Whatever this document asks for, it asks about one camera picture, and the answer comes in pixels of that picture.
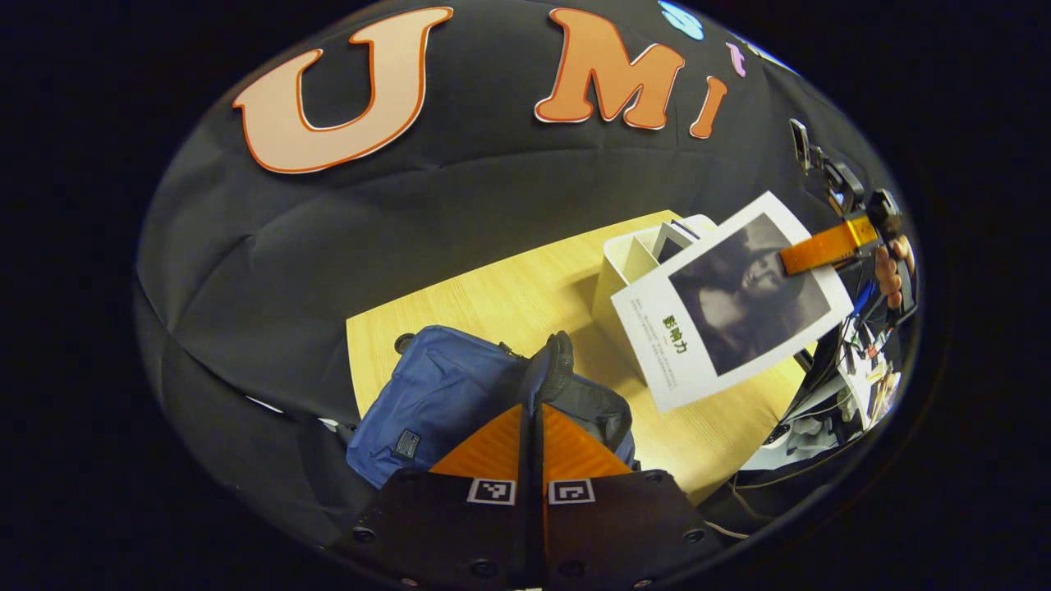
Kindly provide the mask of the blue schoolbag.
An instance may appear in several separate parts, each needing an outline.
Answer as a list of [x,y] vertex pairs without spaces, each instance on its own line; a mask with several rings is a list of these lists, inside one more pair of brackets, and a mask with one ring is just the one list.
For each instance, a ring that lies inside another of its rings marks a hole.
[[507,410],[544,404],[631,470],[640,468],[627,401],[576,373],[565,332],[549,337],[531,356],[446,326],[404,334],[398,343],[397,366],[347,442],[347,464],[373,487],[399,469],[434,468]]

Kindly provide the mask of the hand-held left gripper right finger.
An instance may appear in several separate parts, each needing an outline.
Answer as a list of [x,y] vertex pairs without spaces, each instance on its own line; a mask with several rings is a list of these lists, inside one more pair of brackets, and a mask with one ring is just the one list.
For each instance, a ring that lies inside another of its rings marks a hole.
[[630,469],[542,405],[542,551],[548,589],[656,589],[725,546],[667,471]]

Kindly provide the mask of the dark blue book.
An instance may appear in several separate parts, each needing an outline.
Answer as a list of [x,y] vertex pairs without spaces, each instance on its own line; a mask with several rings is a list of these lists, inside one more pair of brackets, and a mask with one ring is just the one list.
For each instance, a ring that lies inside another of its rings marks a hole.
[[660,226],[652,254],[658,265],[664,264],[671,258],[691,247],[699,236],[691,230],[686,224],[679,220],[673,220]]

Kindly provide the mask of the white bookshelf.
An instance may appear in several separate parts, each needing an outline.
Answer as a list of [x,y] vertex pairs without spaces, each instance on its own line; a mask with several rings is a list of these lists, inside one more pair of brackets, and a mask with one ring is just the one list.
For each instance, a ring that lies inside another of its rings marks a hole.
[[609,239],[602,247],[602,264],[597,286],[590,306],[590,313],[601,332],[612,342],[642,383],[645,375],[631,347],[631,342],[620,318],[616,313],[612,295],[645,276],[657,266],[656,252],[668,242],[673,246],[688,246],[700,236],[714,230],[717,224],[703,213],[686,218],[672,218],[638,231],[620,233]]

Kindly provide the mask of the cluttered white table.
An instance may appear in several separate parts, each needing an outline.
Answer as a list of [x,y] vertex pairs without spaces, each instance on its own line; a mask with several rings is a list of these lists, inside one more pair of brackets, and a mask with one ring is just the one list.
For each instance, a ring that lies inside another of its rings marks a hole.
[[897,404],[903,373],[885,350],[893,330],[874,324],[882,302],[875,292],[862,314],[845,318],[830,340],[796,353],[803,383],[742,470],[781,469],[844,447]]

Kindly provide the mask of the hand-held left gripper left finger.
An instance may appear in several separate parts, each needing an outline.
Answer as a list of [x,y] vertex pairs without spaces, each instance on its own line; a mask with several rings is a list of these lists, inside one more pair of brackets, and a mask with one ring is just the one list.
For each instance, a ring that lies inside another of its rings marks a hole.
[[353,561],[401,589],[515,588],[526,417],[514,406],[433,467],[395,471],[354,524]]

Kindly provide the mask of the white photo cover book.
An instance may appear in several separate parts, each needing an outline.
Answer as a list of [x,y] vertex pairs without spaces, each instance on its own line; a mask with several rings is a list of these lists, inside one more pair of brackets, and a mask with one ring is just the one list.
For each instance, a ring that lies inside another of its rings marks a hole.
[[763,373],[852,313],[833,268],[786,272],[781,251],[808,238],[765,192],[612,295],[660,412]]

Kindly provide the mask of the black backdrop cloth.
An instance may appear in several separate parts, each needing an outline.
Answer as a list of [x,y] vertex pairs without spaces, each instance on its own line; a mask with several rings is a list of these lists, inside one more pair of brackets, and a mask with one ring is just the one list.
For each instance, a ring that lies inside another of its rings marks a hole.
[[[378,111],[356,30],[449,7],[428,34],[425,93],[405,131],[316,172],[259,165],[236,94],[293,57],[305,119],[327,130]],[[630,57],[686,63],[661,130],[593,113],[541,122],[562,56],[557,7],[607,19]],[[368,489],[328,420],[360,417],[346,318],[571,236],[671,209],[723,221],[772,191],[810,231],[833,221],[796,164],[791,117],[868,187],[897,175],[845,113],[708,16],[704,37],[658,0],[380,0],[269,60],[195,123],[165,171],[135,261],[136,339],[163,415],[211,478],[283,534],[339,538]]]

